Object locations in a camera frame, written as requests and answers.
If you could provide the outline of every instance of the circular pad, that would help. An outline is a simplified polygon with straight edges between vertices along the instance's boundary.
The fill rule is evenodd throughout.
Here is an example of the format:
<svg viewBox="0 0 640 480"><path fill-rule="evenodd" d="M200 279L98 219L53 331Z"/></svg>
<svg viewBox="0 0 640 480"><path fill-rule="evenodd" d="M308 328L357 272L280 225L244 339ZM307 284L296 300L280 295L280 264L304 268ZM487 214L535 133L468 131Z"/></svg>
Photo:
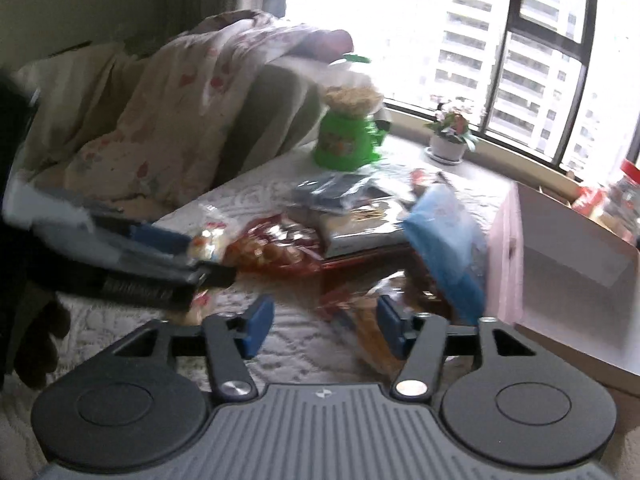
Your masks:
<svg viewBox="0 0 640 480"><path fill-rule="evenodd" d="M517 468L593 457L616 423L606 389L554 356L485 361L446 391L441 415L465 447Z"/></svg>
<svg viewBox="0 0 640 480"><path fill-rule="evenodd" d="M153 403L154 398L144 388L113 383L82 395L78 399L78 413L98 426L126 426L144 417Z"/></svg>
<svg viewBox="0 0 640 480"><path fill-rule="evenodd" d="M542 383L512 384L495 397L500 412L514 422L545 426L562 420L571 409L566 394Z"/></svg>
<svg viewBox="0 0 640 480"><path fill-rule="evenodd" d="M165 460L206 416L204 396L187 378L164 365L110 357L81 365L45 390L31 423L47 459L121 472Z"/></svg>

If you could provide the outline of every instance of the potted plant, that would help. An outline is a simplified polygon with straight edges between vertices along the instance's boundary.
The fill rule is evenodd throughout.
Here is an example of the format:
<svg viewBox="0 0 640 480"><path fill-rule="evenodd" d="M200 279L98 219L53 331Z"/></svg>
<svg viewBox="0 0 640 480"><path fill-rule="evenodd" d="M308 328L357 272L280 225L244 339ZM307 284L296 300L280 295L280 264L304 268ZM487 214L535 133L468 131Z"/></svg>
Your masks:
<svg viewBox="0 0 640 480"><path fill-rule="evenodd" d="M469 118L473 115L472 102L455 98L440 102L436 110L436 120L427 127L433 130L427 154L445 164L457 164L465 150L475 150L478 138L469 130Z"/></svg>

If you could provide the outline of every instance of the ribbed gray surface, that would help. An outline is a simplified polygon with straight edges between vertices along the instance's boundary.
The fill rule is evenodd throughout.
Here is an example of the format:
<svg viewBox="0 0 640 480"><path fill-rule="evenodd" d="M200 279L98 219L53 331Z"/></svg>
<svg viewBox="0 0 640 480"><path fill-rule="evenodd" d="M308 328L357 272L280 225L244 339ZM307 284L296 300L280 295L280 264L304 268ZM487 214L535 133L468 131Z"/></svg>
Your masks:
<svg viewBox="0 0 640 480"><path fill-rule="evenodd" d="M125 475L53 465L46 480L605 480L593 464L549 475L498 469L465 454L430 410L380 395L376 384L270 386L225 406L203 438L170 462Z"/></svg>

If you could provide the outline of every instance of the cardboard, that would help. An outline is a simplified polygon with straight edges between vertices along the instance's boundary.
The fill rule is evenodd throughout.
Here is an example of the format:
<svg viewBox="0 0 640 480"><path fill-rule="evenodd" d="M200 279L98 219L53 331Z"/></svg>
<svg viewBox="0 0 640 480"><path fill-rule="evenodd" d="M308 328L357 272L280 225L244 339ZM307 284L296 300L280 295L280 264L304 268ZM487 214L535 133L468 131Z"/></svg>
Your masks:
<svg viewBox="0 0 640 480"><path fill-rule="evenodd" d="M489 233L487 315L640 397L639 252L523 184Z"/></svg>

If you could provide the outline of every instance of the red lid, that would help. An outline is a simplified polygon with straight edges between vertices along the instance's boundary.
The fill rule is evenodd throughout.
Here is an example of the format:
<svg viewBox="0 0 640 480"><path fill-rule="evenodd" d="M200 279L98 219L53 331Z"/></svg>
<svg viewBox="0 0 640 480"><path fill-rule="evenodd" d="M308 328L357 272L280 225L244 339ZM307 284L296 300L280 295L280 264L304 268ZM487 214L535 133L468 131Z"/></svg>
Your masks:
<svg viewBox="0 0 640 480"><path fill-rule="evenodd" d="M620 169L636 184L640 184L640 170L638 170L638 168L636 168L631 162L626 159L623 160L622 164L620 164Z"/></svg>

